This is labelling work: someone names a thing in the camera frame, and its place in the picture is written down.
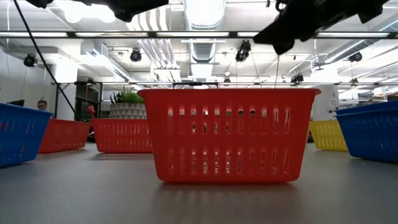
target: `plastic basket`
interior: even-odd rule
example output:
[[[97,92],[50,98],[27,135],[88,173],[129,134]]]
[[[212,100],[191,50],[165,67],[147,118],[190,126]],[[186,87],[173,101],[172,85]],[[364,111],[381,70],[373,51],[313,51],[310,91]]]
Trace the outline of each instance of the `plastic basket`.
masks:
[[[286,182],[300,175],[316,89],[141,90],[166,182]]]
[[[146,119],[93,119],[99,152],[152,153]]]
[[[51,113],[0,103],[0,167],[34,160]]]
[[[317,149],[347,151],[338,121],[311,121],[310,130]]]
[[[398,101],[338,110],[336,113],[353,157],[398,163]]]
[[[39,153],[62,152],[86,145],[91,123],[51,119]]]

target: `patterned planter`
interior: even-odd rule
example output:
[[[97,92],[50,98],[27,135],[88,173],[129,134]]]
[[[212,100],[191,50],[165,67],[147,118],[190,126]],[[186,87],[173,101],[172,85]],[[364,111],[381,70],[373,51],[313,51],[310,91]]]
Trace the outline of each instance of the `patterned planter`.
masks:
[[[147,119],[147,111],[141,103],[114,103],[111,104],[109,118]]]

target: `security camera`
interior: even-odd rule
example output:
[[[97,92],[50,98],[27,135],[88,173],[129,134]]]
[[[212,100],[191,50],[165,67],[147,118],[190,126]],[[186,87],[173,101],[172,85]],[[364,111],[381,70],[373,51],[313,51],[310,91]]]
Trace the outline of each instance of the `security camera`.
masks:
[[[235,60],[237,62],[244,62],[249,57],[249,52],[251,51],[250,41],[244,40],[242,41],[241,46],[236,53]]]
[[[359,52],[356,52],[355,54],[349,56],[348,60],[350,62],[360,62],[362,60],[362,54]]]
[[[36,54],[28,54],[24,60],[24,65],[29,68],[37,66]]]
[[[304,82],[304,77],[302,74],[297,74],[292,76],[292,80],[290,81],[290,83],[300,83],[300,82]]]
[[[132,62],[139,62],[141,61],[141,53],[139,52],[139,49],[133,49],[132,53],[130,55],[130,59]]]

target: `gray table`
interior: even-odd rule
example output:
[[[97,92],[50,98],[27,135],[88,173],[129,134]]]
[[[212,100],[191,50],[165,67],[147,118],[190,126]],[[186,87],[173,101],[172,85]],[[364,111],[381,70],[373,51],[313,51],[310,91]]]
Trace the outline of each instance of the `gray table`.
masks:
[[[0,169],[0,223],[398,223],[398,166],[306,148],[298,181],[169,185],[151,155],[86,149]]]

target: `red object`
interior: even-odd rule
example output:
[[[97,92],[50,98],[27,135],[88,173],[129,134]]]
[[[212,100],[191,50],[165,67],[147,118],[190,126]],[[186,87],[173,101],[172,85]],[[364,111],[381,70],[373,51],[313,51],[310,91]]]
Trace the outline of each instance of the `red object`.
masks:
[[[94,106],[88,106],[87,107],[87,112],[91,115],[91,118],[95,118],[95,116],[94,116],[94,114],[95,114]]]
[[[152,153],[146,119],[93,119],[99,152]]]
[[[300,175],[317,89],[141,90],[166,182],[286,182]]]
[[[84,147],[91,123],[50,119],[39,153],[62,152]]]

